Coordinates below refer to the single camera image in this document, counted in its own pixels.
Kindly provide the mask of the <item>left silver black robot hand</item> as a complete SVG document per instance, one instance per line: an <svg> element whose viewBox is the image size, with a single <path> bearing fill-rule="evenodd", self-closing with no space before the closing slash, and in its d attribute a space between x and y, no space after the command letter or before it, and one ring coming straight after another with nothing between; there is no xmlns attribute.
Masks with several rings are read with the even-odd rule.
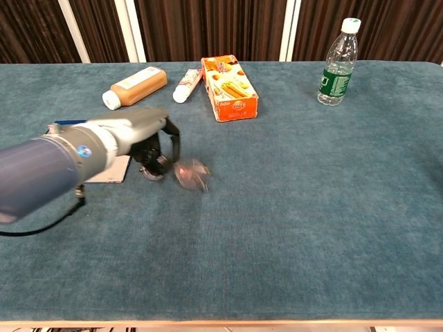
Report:
<svg viewBox="0 0 443 332"><path fill-rule="evenodd" d="M134 158L141 164L140 171L151 181L162 179L179 159L180 131L164 109L135 108L114 111L109 115L87 120L87 124L97 125L109 132L116 141L116 155ZM161 152L160 131L170 136L170 158Z"/></svg>

